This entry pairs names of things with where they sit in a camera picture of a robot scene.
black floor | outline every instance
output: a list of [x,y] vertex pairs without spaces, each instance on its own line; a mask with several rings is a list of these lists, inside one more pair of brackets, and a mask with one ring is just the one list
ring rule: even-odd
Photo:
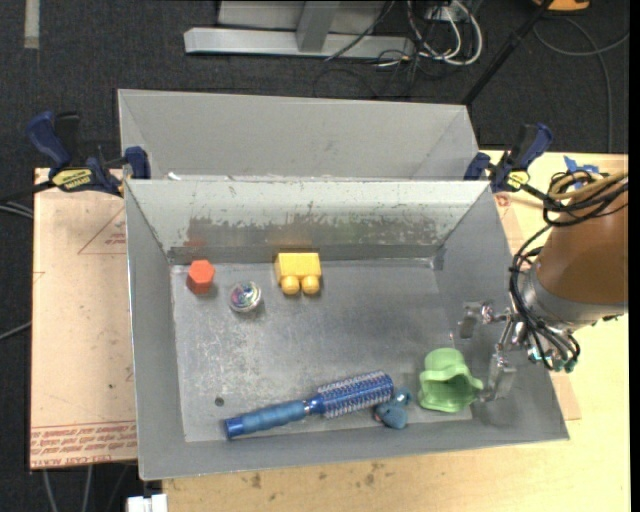
[[[425,63],[409,88],[407,73],[394,75],[358,61],[184,55],[183,33],[212,24],[214,2],[41,3],[36,51],[24,48],[25,1],[0,2],[0,196],[29,186],[31,170],[50,165],[24,136],[29,119],[43,110],[79,112],[79,154],[95,154],[100,145],[109,159],[119,153],[119,88],[460,103],[534,10],[531,0],[481,2],[477,18],[486,45],[481,58],[454,72],[440,63]],[[397,2],[380,31],[406,30],[403,4]],[[616,43],[629,32],[629,23],[630,0],[592,0],[586,13],[541,20],[537,30],[552,45],[584,53],[593,50],[592,44],[604,48]],[[626,153],[629,39],[609,51],[577,57],[547,48],[530,33],[470,111],[481,147],[502,148],[513,141],[520,124],[540,121],[554,134],[553,151]],[[30,319],[32,235],[28,220],[0,212],[0,334]],[[30,473],[26,464],[29,343],[29,331],[0,341],[3,512],[49,507],[42,475]],[[52,472],[59,510],[80,510],[86,471]],[[119,465],[97,466],[88,510],[103,511],[119,480],[113,510],[120,510],[120,495],[143,491],[135,468],[123,473]]]

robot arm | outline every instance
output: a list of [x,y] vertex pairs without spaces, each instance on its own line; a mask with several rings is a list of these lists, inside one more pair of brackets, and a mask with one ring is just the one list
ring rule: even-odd
[[[492,184],[511,172],[490,167]],[[529,359],[554,371],[573,371],[580,346],[580,327],[622,315],[628,310],[627,172],[600,175],[593,169],[555,175],[545,192],[520,180],[543,203],[545,227],[515,254],[510,268],[512,308],[495,315],[488,304],[467,304],[460,336],[469,338],[473,323],[505,321],[490,363],[485,400],[504,397],[514,379],[507,352],[528,351]],[[545,243],[536,247],[543,234]]]

hairbrush handle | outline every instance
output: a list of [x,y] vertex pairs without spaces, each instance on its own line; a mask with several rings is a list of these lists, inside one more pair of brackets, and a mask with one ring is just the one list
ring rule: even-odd
[[242,416],[224,420],[229,439],[244,434],[253,434],[259,430],[269,430],[298,421],[308,414],[308,407],[302,400],[285,402],[259,409]]

hairbrush bristles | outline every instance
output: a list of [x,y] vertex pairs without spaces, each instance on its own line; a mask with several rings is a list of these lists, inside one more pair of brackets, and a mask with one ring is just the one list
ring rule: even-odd
[[318,388],[324,400],[326,418],[373,407],[388,402],[393,395],[393,381],[382,371],[351,377]]

blue clamp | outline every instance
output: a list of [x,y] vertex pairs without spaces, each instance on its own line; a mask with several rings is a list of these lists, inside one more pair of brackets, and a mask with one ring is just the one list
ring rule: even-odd
[[151,168],[147,155],[142,148],[134,146],[125,150],[124,157],[103,163],[102,158],[88,158],[82,167],[70,167],[73,151],[68,147],[75,146],[75,136],[79,117],[75,114],[54,116],[45,111],[36,115],[27,125],[26,133],[31,143],[41,153],[54,161],[49,169],[49,182],[64,192],[80,192],[93,190],[107,194],[122,195],[122,181],[111,175],[108,164],[128,163],[132,169],[132,177],[149,179]]
[[[564,157],[564,163],[567,166],[567,170],[573,174],[574,172],[577,171],[586,171],[586,172],[592,172],[595,174],[600,174],[600,169],[598,168],[597,165],[591,165],[591,164],[585,164],[585,165],[578,165],[578,163],[569,158],[568,156],[565,155]],[[582,188],[582,183],[577,182],[574,187],[576,189]]]
[[485,153],[478,153],[467,167],[465,180],[478,180],[486,169],[491,171],[491,191],[493,193],[514,192],[518,187],[509,184],[512,171],[526,171],[533,161],[542,155],[553,142],[553,134],[549,128],[536,123],[520,127],[516,143],[502,154],[497,165],[492,165]]

